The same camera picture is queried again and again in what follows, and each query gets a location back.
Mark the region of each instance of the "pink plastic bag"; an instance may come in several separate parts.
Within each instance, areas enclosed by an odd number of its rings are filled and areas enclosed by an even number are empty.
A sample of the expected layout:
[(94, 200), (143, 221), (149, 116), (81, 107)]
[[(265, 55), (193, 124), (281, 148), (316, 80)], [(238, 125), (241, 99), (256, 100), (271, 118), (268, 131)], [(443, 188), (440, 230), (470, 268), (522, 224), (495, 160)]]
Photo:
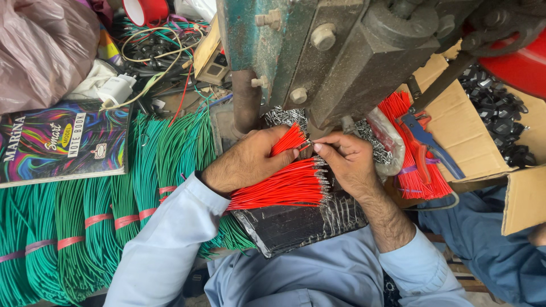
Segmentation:
[(93, 65), (99, 20), (75, 0), (0, 1), (0, 114), (43, 109)]

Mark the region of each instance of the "plastic bag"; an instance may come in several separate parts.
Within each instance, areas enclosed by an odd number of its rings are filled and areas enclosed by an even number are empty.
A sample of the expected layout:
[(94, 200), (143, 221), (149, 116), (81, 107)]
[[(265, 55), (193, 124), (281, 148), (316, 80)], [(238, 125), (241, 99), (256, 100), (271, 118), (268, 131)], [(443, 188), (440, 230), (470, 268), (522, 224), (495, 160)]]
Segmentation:
[(204, 20), (211, 22), (216, 14), (216, 0), (185, 0)]
[(75, 0), (0, 1), (0, 114), (72, 92), (97, 53), (99, 20)]
[(394, 176), (402, 169), (406, 145), (404, 145), (402, 137), (378, 107), (368, 113), (366, 121), (372, 128), (376, 138), (385, 146), (385, 149), (393, 154), (390, 164), (376, 163), (376, 172), (381, 181), (385, 182), (388, 176)]

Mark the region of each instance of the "white cable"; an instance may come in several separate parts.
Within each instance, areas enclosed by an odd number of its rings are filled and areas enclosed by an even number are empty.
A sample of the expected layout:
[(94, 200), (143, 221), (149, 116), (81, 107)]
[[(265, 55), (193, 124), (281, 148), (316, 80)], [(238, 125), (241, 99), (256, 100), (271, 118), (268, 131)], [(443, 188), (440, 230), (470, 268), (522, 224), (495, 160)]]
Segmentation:
[[(199, 28), (199, 25), (197, 24), (194, 24), (193, 25), (193, 28), (196, 29), (197, 31), (199, 31), (199, 33), (201, 33), (201, 39), (203, 39), (203, 32), (201, 31), (201, 29)], [(127, 61), (132, 61), (132, 62), (146, 62), (146, 61), (150, 61), (152, 60), (151, 58), (146, 58), (144, 60), (134, 60), (132, 58), (128, 58), (125, 56), (125, 53), (123, 52), (124, 49), (125, 49), (125, 46), (127, 45), (127, 43), (129, 41), (131, 41), (131, 39), (133, 39), (133, 37), (139, 35), (139, 34), (142, 34), (144, 32), (148, 32), (148, 31), (154, 31), (154, 30), (162, 30), (162, 29), (165, 29), (165, 30), (169, 30), (171, 32), (174, 33), (175, 37), (176, 37), (176, 40), (178, 40), (178, 44), (180, 45), (180, 49), (178, 50), (175, 50), (175, 51), (171, 51), (171, 52), (167, 52), (167, 53), (164, 53), (162, 55), (158, 55), (156, 56), (155, 58), (160, 58), (160, 57), (164, 57), (164, 56), (167, 56), (167, 55), (171, 55), (171, 54), (175, 54), (178, 52), (178, 56), (176, 57), (176, 59), (172, 62), (172, 64), (165, 70), (164, 74), (162, 74), (161, 76), (159, 76), (159, 78), (157, 78), (154, 82), (152, 82), (151, 84), (149, 84), (148, 86), (146, 86), (135, 98), (127, 101), (127, 102), (124, 102), (124, 103), (121, 103), (121, 104), (118, 104), (118, 105), (114, 105), (113, 107), (105, 107), (105, 104), (103, 103), (103, 105), (101, 106), (100, 110), (111, 110), (111, 109), (116, 109), (116, 108), (119, 108), (119, 107), (122, 107), (124, 105), (128, 105), (132, 102), (134, 102), (135, 100), (137, 100), (138, 98), (140, 98), (142, 95), (144, 95), (144, 93), (146, 93), (152, 86), (154, 86), (156, 83), (158, 83), (161, 78), (163, 78), (163, 76), (165, 76), (167, 74), (167, 72), (169, 72), (169, 70), (175, 65), (175, 63), (178, 61), (178, 59), (180, 58), (180, 56), (182, 55), (182, 52), (184, 50), (188, 50), (189, 48), (192, 48), (192, 47), (195, 47), (197, 46), (200, 42), (201, 42), (201, 39), (199, 39), (199, 41), (191, 46), (188, 46), (188, 47), (185, 47), (185, 48), (182, 48), (182, 42), (180, 42), (180, 38), (178, 37), (178, 34), (171, 28), (167, 28), (167, 27), (157, 27), (157, 28), (151, 28), (151, 29), (145, 29), (145, 30), (142, 30), (142, 31), (139, 31), (135, 34), (133, 34), (131, 37), (129, 37), (125, 43), (123, 43), (123, 46), (121, 47), (121, 56), (123, 56), (123, 58)]]

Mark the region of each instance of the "rubber band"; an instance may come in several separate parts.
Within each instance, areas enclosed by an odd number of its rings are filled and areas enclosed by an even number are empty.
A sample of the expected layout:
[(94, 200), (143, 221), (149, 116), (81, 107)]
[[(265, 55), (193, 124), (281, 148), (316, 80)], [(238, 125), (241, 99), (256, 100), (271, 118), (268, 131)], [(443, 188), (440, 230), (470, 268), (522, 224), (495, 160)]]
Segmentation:
[(93, 215), (85, 219), (85, 229), (87, 229), (89, 226), (96, 224), (100, 221), (104, 220), (111, 220), (114, 218), (114, 215), (111, 213), (105, 213), (105, 214), (98, 214)]
[(74, 243), (85, 241), (85, 237), (70, 237), (66, 239), (59, 240), (57, 242), (57, 250), (60, 251), (61, 249), (71, 246)]
[(42, 241), (34, 242), (32, 244), (28, 244), (27, 246), (25, 246), (25, 256), (30, 254), (33, 251), (41, 249), (44, 246), (48, 246), (55, 243), (57, 243), (57, 240), (49, 239), (49, 240), (42, 240)]
[[(425, 163), (426, 164), (438, 164), (440, 163), (440, 159), (430, 159), (430, 158), (425, 158)], [(417, 170), (417, 165), (412, 165), (412, 166), (408, 166), (406, 168), (402, 168), (400, 170), (400, 172), (397, 174), (398, 175), (404, 175), (404, 174), (407, 174), (407, 173), (410, 173), (410, 172), (414, 172)]]
[(141, 212), (138, 213), (138, 216), (140, 218), (140, 220), (142, 221), (143, 219), (151, 216), (154, 212), (156, 212), (157, 208), (149, 208), (149, 209), (146, 209), (146, 210), (142, 210)]
[(139, 221), (139, 216), (136, 215), (136, 214), (120, 217), (119, 219), (116, 219), (114, 221), (114, 228), (116, 230), (118, 230), (121, 227), (127, 226), (127, 225), (131, 224), (132, 222), (136, 222), (136, 221)]
[(180, 20), (182, 20), (183, 22), (189, 24), (188, 20), (185, 19), (184, 17), (179, 16), (179, 15), (176, 15), (176, 14), (170, 14), (169, 16), (167, 16), (167, 24), (168, 24), (169, 21), (170, 21), (170, 22), (173, 24), (173, 26), (175, 26), (175, 28), (176, 28), (177, 31), (182, 31), (182, 28), (180, 28), (180, 27), (176, 24), (176, 22), (174, 22), (174, 21), (171, 20), (171, 19), (174, 19), (174, 18), (180, 19)]
[(12, 252), (5, 256), (0, 257), (0, 263), (4, 261), (12, 260), (12, 259), (23, 258), (24, 256), (25, 256), (25, 251)]
[(176, 190), (176, 186), (160, 187), (159, 195), (167, 192), (174, 192), (174, 190)]

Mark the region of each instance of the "red rubber band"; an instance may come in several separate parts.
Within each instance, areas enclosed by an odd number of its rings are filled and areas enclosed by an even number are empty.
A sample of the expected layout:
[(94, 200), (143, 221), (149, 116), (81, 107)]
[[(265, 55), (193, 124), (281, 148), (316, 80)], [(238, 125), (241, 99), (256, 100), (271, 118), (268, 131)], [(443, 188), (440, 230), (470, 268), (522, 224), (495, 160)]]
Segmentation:
[(138, 216), (140, 218), (140, 220), (142, 221), (143, 219), (151, 216), (154, 212), (156, 212), (157, 208), (150, 208), (150, 209), (146, 209), (146, 210), (142, 210), (141, 212), (138, 213)]
[(159, 195), (167, 192), (174, 192), (174, 190), (176, 190), (176, 186), (160, 187)]
[(70, 246), (74, 243), (85, 241), (85, 237), (70, 237), (66, 239), (59, 240), (57, 242), (57, 250), (60, 251), (61, 249)]
[(110, 220), (110, 219), (113, 219), (113, 218), (114, 218), (114, 215), (111, 214), (111, 213), (105, 213), (105, 214), (98, 214), (98, 215), (90, 216), (90, 217), (85, 219), (85, 229), (87, 229), (89, 226), (91, 226), (93, 224), (96, 224), (96, 223), (98, 223), (100, 221)]
[(121, 227), (127, 226), (127, 225), (131, 224), (132, 222), (136, 222), (138, 220), (139, 220), (139, 216), (136, 215), (136, 214), (120, 217), (119, 219), (116, 219), (114, 221), (114, 228), (116, 230), (118, 230)]

